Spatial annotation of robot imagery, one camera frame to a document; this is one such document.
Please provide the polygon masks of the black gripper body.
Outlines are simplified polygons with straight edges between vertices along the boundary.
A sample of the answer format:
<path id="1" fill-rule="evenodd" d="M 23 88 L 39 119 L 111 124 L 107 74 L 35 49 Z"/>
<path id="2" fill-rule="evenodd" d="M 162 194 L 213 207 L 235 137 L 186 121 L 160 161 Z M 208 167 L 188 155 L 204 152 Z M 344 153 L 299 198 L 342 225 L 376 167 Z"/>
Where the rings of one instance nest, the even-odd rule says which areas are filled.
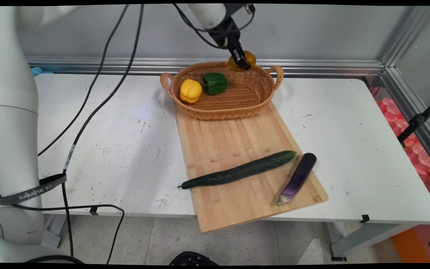
<path id="1" fill-rule="evenodd" d="M 215 22 L 210 22 L 208 26 L 208 34 L 215 42 L 213 46 L 230 52 L 231 48 L 238 47 L 240 44 L 240 29 L 232 17 L 226 17 L 217 25 Z"/>

